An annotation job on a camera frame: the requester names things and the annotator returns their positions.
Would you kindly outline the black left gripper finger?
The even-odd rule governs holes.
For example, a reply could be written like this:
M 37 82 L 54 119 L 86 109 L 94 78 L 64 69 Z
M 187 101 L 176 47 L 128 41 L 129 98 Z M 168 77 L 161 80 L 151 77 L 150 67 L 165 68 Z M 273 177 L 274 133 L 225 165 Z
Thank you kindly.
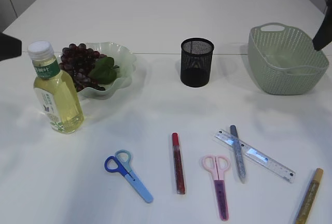
M 12 36 L 0 33 L 0 61 L 21 56 L 22 41 Z

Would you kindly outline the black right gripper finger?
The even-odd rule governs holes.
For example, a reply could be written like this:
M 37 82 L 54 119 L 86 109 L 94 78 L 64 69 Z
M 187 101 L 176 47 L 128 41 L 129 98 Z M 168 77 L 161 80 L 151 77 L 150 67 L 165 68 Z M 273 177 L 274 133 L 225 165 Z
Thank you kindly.
M 320 51 L 329 45 L 332 41 L 332 15 L 331 15 L 331 0 L 325 0 L 326 14 L 324 20 L 312 40 L 314 50 Z

